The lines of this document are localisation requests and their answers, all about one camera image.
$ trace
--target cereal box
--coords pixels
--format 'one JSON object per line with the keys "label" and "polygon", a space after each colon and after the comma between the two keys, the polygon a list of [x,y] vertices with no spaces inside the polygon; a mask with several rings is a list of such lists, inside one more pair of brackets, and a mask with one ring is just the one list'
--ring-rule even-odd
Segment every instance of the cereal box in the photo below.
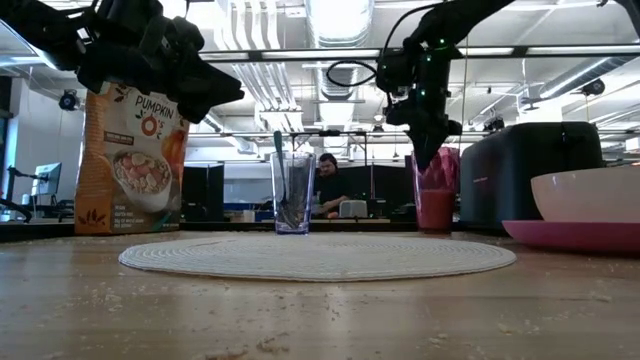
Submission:
{"label": "cereal box", "polygon": [[88,93],[76,233],[177,230],[188,133],[188,121],[164,95],[113,83]]}

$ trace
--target pink plate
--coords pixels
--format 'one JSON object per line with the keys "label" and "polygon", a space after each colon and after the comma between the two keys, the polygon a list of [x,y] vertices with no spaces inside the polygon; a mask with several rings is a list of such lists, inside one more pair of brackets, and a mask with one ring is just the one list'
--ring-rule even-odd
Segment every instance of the pink plate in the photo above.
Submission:
{"label": "pink plate", "polygon": [[580,252],[640,254],[640,223],[503,221],[509,235],[530,246]]}

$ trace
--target red cup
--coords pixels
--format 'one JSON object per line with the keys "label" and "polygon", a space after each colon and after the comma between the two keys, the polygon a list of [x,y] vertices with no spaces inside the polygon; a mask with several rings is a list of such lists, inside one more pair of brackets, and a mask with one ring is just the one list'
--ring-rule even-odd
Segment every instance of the red cup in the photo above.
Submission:
{"label": "red cup", "polygon": [[422,231],[451,231],[459,184],[459,154],[458,149],[442,147],[423,172],[418,170],[412,156],[416,218]]}

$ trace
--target desk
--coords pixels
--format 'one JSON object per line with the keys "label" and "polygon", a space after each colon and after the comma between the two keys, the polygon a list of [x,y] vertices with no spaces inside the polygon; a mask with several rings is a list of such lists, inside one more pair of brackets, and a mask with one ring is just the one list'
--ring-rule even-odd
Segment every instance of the desk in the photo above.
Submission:
{"label": "desk", "polygon": [[456,233],[509,248],[518,262],[345,284],[173,276],[117,262],[133,244],[202,236],[216,234],[0,245],[0,359],[222,359],[213,354],[227,348],[247,349],[243,360],[640,358],[639,260]]}

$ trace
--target dark hair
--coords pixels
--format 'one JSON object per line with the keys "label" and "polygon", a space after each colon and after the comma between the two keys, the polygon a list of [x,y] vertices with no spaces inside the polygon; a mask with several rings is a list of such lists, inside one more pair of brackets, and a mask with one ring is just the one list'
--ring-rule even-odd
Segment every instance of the dark hair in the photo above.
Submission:
{"label": "dark hair", "polygon": [[324,161],[329,161],[330,163],[333,164],[333,166],[336,167],[336,169],[338,168],[338,161],[336,160],[336,157],[333,156],[333,154],[329,154],[329,153],[324,153],[320,156],[320,162],[324,162]]}

